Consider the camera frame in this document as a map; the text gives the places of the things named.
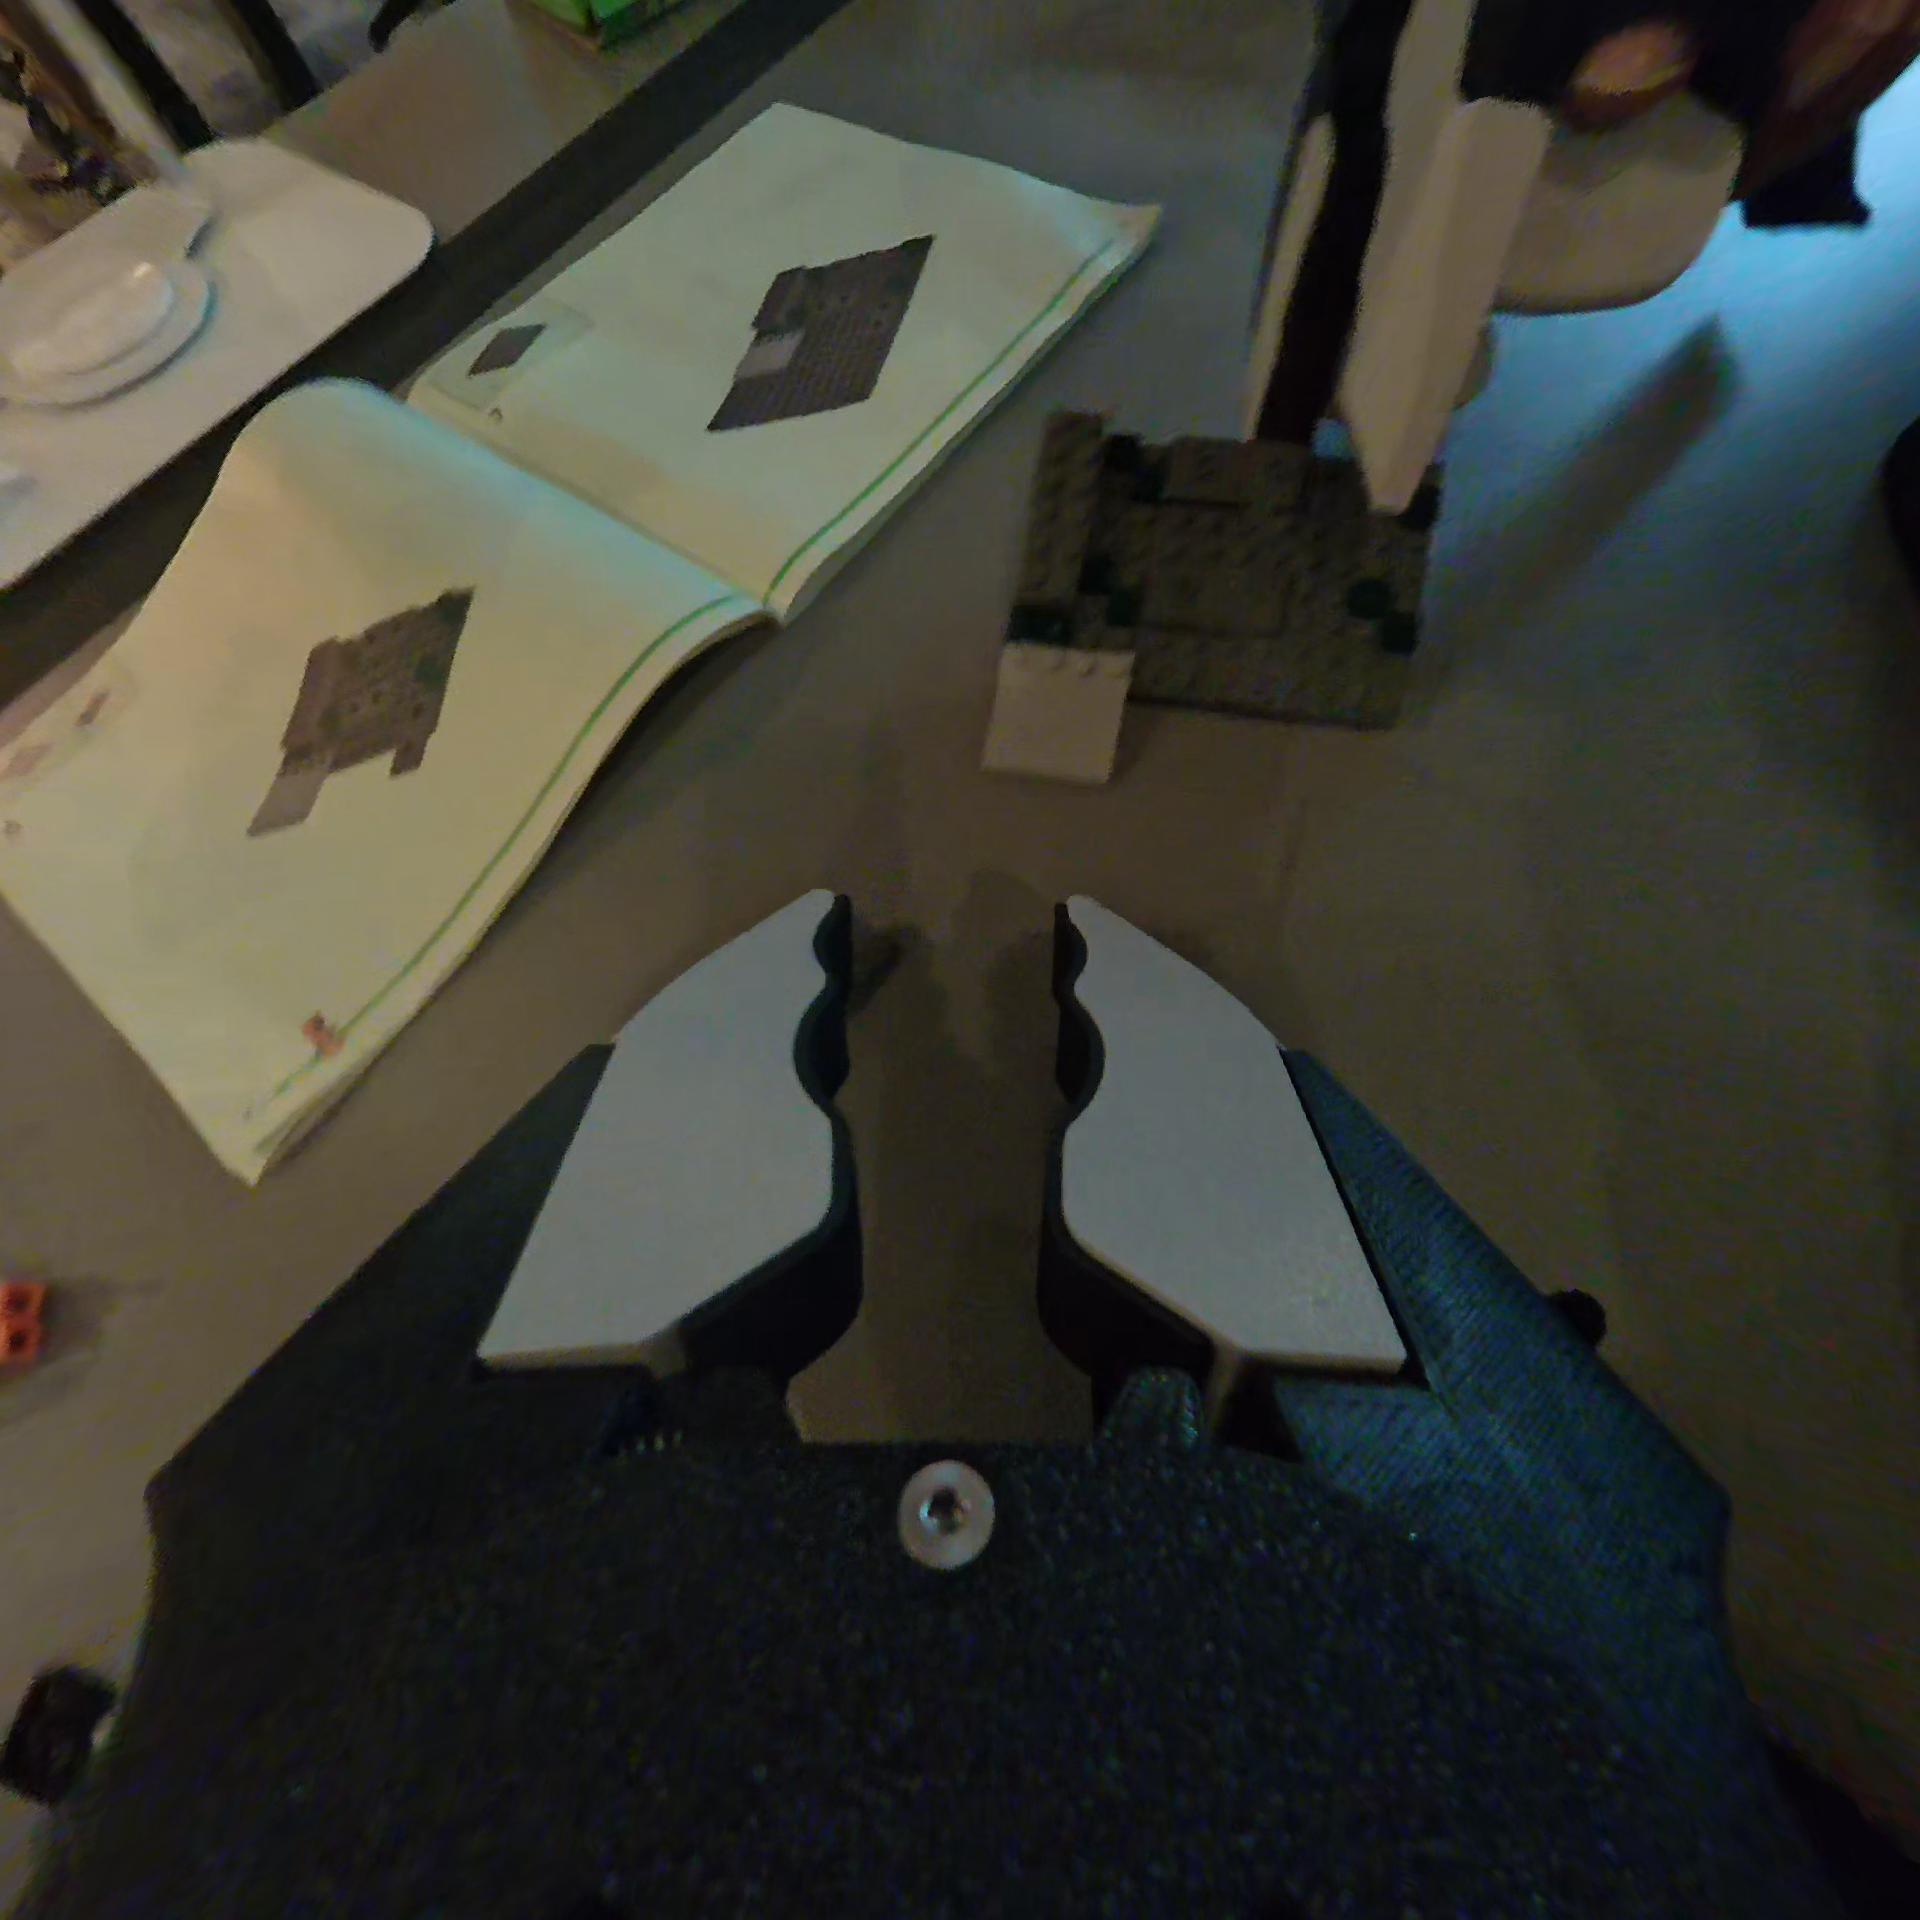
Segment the person's right hand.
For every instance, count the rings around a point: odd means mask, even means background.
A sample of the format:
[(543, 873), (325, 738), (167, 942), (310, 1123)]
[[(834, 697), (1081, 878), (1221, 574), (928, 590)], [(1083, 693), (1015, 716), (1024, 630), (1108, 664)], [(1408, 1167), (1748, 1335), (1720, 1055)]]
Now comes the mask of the person's right hand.
[(1613, 131), (1683, 91), (1696, 57), (1687, 26), (1655, 17), (1626, 23), (1575, 59), (1556, 118), (1575, 131)]

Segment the adjoining grey table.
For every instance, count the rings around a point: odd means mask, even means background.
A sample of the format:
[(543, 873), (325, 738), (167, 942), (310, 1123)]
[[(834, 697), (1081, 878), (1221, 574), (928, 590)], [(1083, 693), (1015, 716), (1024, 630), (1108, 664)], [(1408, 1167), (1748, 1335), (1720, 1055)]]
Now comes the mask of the adjoining grey table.
[(595, 57), (511, 4), (455, 4), (303, 107), (278, 142), (420, 209), (437, 247), (333, 341), (207, 428), (70, 551), (2, 592), (2, 705), (52, 693), (152, 592), (239, 428), (304, 379), (394, 389), (587, 237), (803, 48), (842, 4), (692, 4)]

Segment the colourful green-edged toy box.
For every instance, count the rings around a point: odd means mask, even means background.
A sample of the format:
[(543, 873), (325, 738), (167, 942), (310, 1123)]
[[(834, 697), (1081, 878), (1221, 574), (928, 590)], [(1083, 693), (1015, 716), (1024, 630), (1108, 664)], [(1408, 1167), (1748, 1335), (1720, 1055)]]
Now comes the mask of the colourful green-edged toy box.
[(741, 4), (513, 4), (580, 53), (670, 59), (731, 23)]

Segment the grey studded building baseplate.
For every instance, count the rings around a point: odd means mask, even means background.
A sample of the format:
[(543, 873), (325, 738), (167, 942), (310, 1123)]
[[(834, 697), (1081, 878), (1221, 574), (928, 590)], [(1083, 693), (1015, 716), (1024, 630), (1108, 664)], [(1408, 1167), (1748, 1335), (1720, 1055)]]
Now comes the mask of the grey studded building baseplate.
[(1445, 470), (1429, 467), (1408, 510), (1372, 510), (1361, 467), (1319, 460), (1310, 502), (1293, 517), (1185, 504), (1124, 504), (1106, 483), (1090, 555), (1108, 555), (1121, 590), (1170, 580), (1273, 574), (1298, 582), (1281, 636), (1201, 636), (1108, 630), (1106, 599), (1078, 599), (1072, 649), (1132, 651), (1130, 697), (1162, 707), (1253, 716), (1358, 730), (1393, 727), (1409, 659), (1380, 649), (1376, 624), (1347, 614), (1358, 580), (1386, 580), (1399, 609), (1426, 612), (1429, 540), (1443, 512)]

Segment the grey long building brick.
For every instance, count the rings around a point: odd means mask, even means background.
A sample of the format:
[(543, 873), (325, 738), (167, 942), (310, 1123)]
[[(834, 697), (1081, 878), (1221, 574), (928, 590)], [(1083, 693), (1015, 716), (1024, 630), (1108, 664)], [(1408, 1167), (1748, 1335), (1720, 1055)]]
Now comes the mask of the grey long building brick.
[(1035, 453), (1021, 551), (1016, 602), (1068, 614), (1078, 602), (1106, 471), (1108, 422), (1100, 412), (1054, 412)]

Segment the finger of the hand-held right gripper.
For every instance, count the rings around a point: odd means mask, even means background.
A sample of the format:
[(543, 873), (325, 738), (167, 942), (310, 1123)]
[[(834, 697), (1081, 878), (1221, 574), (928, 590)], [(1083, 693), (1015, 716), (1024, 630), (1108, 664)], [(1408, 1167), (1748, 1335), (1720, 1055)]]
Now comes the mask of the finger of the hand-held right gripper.
[(1327, 193), (1332, 162), (1334, 119), (1310, 118), (1291, 142), (1268, 213), (1242, 372), (1242, 440), (1258, 439), (1262, 407), (1285, 351), (1287, 313)]
[(1548, 112), (1469, 91), (1482, 4), (1409, 4), (1337, 415), (1372, 510), (1408, 510), (1461, 402), (1548, 152)]

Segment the white instruction booklet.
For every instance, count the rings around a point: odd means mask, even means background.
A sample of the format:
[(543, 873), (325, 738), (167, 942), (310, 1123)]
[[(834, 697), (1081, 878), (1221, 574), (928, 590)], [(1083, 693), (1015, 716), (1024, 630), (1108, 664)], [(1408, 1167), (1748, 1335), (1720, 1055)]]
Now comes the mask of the white instruction booklet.
[(304, 381), (235, 436), (2, 760), (2, 908), (259, 1183), (661, 686), (794, 620), (1158, 224), (766, 107), (407, 401)]

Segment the light grey square plate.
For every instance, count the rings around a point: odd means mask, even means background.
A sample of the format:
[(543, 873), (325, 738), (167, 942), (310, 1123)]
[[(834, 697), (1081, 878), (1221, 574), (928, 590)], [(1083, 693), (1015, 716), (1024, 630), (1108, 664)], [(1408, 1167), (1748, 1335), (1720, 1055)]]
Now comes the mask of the light grey square plate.
[(1119, 765), (1136, 656), (1003, 643), (981, 771), (1100, 788)]

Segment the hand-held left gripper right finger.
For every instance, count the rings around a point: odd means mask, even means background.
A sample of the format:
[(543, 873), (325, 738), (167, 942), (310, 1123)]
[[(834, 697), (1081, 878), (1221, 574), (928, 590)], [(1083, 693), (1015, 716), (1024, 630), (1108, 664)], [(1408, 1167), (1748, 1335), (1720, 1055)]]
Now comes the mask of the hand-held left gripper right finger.
[(1038, 1312), (1090, 1380), (1392, 1380), (1408, 1345), (1285, 1045), (1106, 904), (1054, 908)]

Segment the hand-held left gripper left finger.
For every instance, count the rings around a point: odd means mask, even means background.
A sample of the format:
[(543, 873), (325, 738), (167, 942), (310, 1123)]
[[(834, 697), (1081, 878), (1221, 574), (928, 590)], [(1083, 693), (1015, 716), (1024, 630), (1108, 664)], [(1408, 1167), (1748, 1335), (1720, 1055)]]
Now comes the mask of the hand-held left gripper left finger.
[(805, 1370), (862, 1297), (852, 908), (810, 890), (611, 1041), (478, 1362)]

